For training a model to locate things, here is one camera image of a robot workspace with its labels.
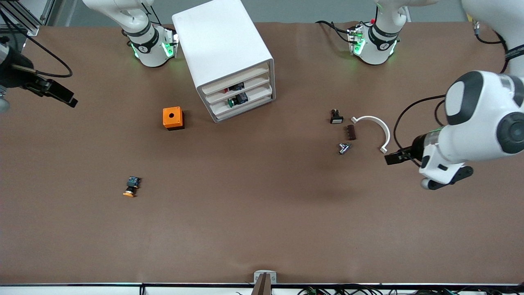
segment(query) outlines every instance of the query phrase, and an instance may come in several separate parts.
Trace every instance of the orange block with black base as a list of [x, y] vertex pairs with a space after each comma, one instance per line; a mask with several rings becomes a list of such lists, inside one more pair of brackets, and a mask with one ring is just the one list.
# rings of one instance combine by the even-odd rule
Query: orange block with black base
[[163, 110], [163, 125], [169, 130], [184, 129], [184, 112], [180, 107], [165, 108]]

